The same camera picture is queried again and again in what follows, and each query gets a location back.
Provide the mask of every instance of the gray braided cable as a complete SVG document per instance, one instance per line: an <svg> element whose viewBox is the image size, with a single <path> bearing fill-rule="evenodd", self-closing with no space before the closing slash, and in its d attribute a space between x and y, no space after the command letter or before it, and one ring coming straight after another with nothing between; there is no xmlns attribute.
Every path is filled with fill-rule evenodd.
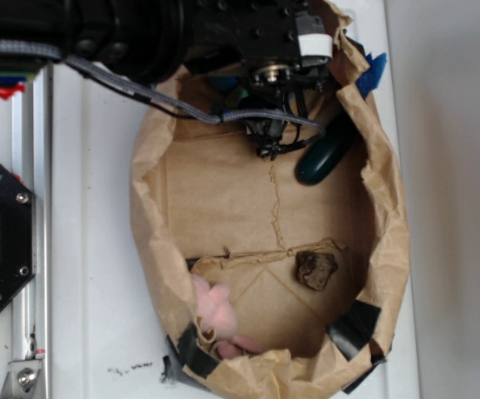
<svg viewBox="0 0 480 399"><path fill-rule="evenodd" d="M320 131L321 136L325 135L325 129L319 123L279 110L252 109L230 111L224 113L222 116L207 114L195 106L191 106L184 101L166 96L165 94L156 91L154 88L140 85L139 83L126 80L112 72L105 71L84 58L70 55L63 59L61 49L49 44L16 40L0 40L0 55L41 57L55 62L63 61L72 69L75 69L92 79L100 80L108 86L130 94L136 93L151 101L161 102L165 105L178 108L194 118L211 125L248 118L265 118L288 121L304 126L314 126Z"/></svg>

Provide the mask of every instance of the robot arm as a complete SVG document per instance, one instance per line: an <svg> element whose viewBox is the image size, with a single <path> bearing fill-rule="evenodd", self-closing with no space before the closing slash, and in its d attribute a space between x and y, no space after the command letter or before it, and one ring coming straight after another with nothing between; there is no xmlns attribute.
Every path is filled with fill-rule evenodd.
<svg viewBox="0 0 480 399"><path fill-rule="evenodd" d="M74 60L85 76L113 88L90 67L80 69L85 64L78 59L101 62L133 84L119 79L119 92L137 93L140 84L139 96L148 99L153 93L145 89L181 65L193 74L236 77L253 99L249 107L264 112L235 115L248 119L259 155L271 157L308 144L280 145L287 121L316 126L304 112L293 116L283 99L293 93L301 101L303 91L320 90L332 55L322 20L307 1L297 0L0 0L1 40L43 45L51 55L2 51L0 76L36 73L50 59ZM156 94L155 101L198 119L226 121L203 118Z"/></svg>

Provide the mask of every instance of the dark green object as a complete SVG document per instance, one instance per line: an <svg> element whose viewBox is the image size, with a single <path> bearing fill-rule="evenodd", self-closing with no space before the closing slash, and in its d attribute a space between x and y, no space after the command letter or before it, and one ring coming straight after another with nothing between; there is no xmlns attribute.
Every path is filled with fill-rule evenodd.
<svg viewBox="0 0 480 399"><path fill-rule="evenodd" d="M297 179L304 185L317 185L338 165L358 136L347 113L339 114L326 128L326 136L312 145L299 161Z"/></svg>

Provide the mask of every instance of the white wall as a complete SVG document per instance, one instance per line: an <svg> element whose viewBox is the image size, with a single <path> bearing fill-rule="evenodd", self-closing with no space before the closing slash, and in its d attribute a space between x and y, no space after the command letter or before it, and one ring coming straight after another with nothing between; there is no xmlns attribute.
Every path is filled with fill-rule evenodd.
<svg viewBox="0 0 480 399"><path fill-rule="evenodd" d="M386 8L422 397L480 398L480 2Z"/></svg>

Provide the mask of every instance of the metal clamp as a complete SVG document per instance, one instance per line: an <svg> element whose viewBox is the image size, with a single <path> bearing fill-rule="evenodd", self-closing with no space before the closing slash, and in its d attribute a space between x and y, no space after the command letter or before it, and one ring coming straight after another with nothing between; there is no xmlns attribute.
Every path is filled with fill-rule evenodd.
<svg viewBox="0 0 480 399"><path fill-rule="evenodd" d="M42 360L11 362L0 399L41 399L46 379L42 372Z"/></svg>

